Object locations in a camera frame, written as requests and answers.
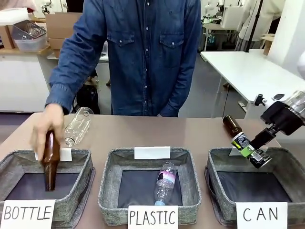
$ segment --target hand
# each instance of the hand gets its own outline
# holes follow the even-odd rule
[[[58,104],[49,104],[46,106],[39,120],[34,124],[30,143],[34,151],[38,154],[41,161],[46,142],[46,134],[53,130],[58,142],[63,138],[63,111]]]

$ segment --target wooden table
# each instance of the wooden table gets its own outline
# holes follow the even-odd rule
[[[7,54],[12,54],[12,55],[28,55],[28,54],[34,54],[34,55],[47,55],[51,52],[51,49],[49,46],[46,46],[45,48],[36,51],[36,52],[23,52],[20,51],[19,49],[0,49],[0,55],[7,55]]]
[[[35,120],[40,114],[33,114],[2,145],[0,159],[16,149],[29,148],[29,140]],[[72,115],[65,117],[66,124]],[[258,121],[238,120],[249,137],[254,137],[263,126]],[[215,218],[204,179],[204,167],[207,154],[214,147],[230,147],[230,137],[224,131],[221,119],[205,118],[163,118],[163,117],[126,117],[95,115],[84,140],[77,146],[92,152],[96,175],[90,191],[85,211],[76,229],[113,229],[104,224],[97,204],[102,172],[108,152],[118,147],[134,146],[177,146],[188,148],[194,158],[202,203],[198,211],[198,220],[194,225],[181,226],[183,229],[224,229]],[[279,146],[272,141],[269,146]],[[125,229],[126,225],[115,227]]]

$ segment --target brown glass bottle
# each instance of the brown glass bottle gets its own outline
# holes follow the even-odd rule
[[[243,131],[242,128],[237,123],[237,121],[234,118],[232,118],[230,115],[227,115],[226,117],[223,118],[223,124],[226,131],[231,137],[235,137],[236,135],[238,135],[240,132]]]
[[[41,165],[44,170],[44,181],[46,191],[55,189],[56,171],[60,161],[60,144],[55,138],[53,131],[48,131],[46,135],[46,145],[44,148]]]

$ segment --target black bag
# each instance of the black bag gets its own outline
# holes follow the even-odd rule
[[[101,111],[98,105],[99,95],[97,89],[93,85],[84,84],[76,94],[77,106],[86,106],[90,108],[95,115],[100,115]]]

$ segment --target shirt pocket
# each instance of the shirt pocket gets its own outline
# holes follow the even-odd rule
[[[120,65],[134,65],[134,33],[133,32],[107,32],[109,60]]]
[[[180,65],[183,41],[183,33],[160,35],[161,65],[166,68],[174,68]]]
[[[113,9],[119,12],[122,12],[125,10],[129,0],[103,0],[103,1],[106,5],[111,6]]]

